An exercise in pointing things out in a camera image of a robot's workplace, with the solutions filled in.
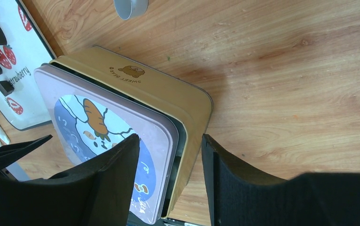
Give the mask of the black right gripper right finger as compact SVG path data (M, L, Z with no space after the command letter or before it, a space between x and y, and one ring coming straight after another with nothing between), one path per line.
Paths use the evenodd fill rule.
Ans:
M213 226L360 226L360 173L303 173L285 180L202 137Z

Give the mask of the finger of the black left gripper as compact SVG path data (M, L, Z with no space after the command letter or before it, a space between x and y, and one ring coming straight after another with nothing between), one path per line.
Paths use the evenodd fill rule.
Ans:
M47 135L33 141L4 145L0 147L0 171L7 166L31 153L44 143L52 139L52 135Z

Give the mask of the yellow tin box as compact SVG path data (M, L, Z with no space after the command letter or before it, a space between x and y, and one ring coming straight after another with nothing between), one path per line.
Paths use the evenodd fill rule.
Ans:
M179 132L179 146L167 194L169 216L186 187L213 111L203 89L99 46L60 56L46 65L84 75L104 87L169 117Z

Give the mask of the strawberry print tray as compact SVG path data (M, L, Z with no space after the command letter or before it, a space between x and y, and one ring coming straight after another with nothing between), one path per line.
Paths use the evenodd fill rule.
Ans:
M0 112L18 130L49 123L33 72L56 54L21 0L0 0L0 28L8 42L0 46L0 81L14 86L6 97L0 92Z

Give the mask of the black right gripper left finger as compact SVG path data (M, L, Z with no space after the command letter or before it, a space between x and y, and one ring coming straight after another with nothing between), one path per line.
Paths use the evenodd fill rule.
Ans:
M124 226L139 159L131 134L104 153L48 179L0 171L0 226Z

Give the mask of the metal tongs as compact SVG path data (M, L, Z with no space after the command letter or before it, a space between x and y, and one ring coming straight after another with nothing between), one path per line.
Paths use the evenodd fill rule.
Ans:
M122 20L145 14L149 0L113 0L115 10Z

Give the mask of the silver tin lid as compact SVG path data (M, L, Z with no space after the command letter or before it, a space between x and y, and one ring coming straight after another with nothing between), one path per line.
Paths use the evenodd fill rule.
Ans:
M139 136L139 160L130 212L155 224L166 210L179 132L167 116L142 106L84 75L52 65L34 79L67 157L75 165Z

